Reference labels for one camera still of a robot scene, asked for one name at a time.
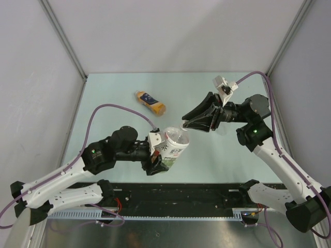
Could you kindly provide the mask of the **green label tea bottle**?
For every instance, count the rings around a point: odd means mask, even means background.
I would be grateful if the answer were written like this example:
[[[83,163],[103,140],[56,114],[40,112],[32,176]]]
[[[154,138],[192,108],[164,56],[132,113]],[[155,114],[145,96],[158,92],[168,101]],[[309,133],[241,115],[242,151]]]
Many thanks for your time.
[[[168,170],[189,146],[188,129],[183,125],[167,127],[162,131],[162,142],[156,147],[156,151],[162,158],[162,165]]]

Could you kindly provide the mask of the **orange milk tea bottle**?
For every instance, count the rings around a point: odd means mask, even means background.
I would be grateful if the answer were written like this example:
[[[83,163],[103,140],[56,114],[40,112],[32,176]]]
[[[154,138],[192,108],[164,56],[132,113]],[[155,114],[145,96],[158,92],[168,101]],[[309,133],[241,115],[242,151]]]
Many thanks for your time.
[[[135,96],[138,102],[147,107],[156,116],[162,116],[167,110],[166,106],[162,102],[154,99],[145,91],[137,91]]]

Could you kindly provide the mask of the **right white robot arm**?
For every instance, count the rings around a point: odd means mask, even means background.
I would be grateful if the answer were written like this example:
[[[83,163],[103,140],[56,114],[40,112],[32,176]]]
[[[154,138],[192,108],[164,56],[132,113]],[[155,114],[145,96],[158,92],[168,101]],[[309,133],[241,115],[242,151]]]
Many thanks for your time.
[[[264,119],[271,115],[268,98],[256,94],[242,104],[224,104],[219,94],[209,92],[205,99],[182,117],[186,129],[214,131],[222,122],[240,122],[238,142],[264,161],[286,190],[269,188],[257,180],[246,182],[239,193],[239,203],[255,203],[284,214],[300,232],[308,232],[330,216],[330,187],[311,178],[282,148],[274,144],[275,135]]]

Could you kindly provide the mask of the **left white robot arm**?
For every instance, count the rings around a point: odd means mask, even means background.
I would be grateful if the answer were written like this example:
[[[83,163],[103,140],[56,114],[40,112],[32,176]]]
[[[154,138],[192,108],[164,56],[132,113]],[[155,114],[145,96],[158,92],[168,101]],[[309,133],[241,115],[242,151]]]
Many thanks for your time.
[[[112,169],[117,161],[141,162],[146,174],[151,176],[166,172],[162,156],[156,147],[164,143],[167,135],[152,131],[139,141],[137,131],[123,126],[111,136],[89,144],[77,158],[48,175],[31,183],[16,181],[11,184],[11,194],[16,200],[15,215],[31,209],[30,224],[37,224],[54,212],[80,205],[109,206],[115,193],[110,182],[101,179],[86,187],[73,189],[72,185]]]

